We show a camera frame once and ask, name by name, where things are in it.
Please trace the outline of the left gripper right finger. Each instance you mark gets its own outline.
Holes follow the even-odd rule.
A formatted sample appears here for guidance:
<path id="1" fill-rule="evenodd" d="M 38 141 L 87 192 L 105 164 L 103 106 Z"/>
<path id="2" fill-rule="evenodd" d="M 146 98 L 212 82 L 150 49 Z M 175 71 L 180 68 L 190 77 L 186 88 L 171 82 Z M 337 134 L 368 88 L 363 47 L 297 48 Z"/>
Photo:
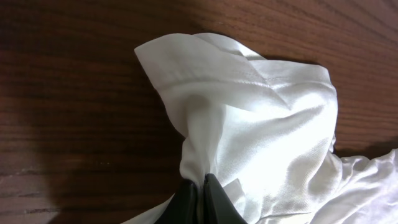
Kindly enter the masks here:
<path id="1" fill-rule="evenodd" d="M 203 185 L 204 223 L 247 224 L 235 209 L 214 174 L 207 174 Z"/>

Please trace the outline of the white t-shirt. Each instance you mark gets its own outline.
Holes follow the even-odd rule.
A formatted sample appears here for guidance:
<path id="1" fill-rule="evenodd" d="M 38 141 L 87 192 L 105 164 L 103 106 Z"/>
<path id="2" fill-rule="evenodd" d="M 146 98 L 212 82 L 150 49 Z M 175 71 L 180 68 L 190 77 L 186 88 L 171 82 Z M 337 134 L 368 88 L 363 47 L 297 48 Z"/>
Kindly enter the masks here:
<path id="1" fill-rule="evenodd" d="M 135 48 L 175 129 L 180 173 L 220 182 L 248 223 L 396 223 L 397 150 L 333 152 L 338 102 L 328 70 L 268 60 L 212 34 Z"/>

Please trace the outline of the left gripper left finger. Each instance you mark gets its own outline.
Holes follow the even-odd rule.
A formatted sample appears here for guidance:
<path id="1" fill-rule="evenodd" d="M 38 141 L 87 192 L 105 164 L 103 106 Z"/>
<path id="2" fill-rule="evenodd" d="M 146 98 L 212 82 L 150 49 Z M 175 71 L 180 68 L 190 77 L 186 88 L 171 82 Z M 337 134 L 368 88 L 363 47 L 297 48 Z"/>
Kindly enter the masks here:
<path id="1" fill-rule="evenodd" d="M 184 179 L 155 224 L 197 224 L 197 187 Z"/>

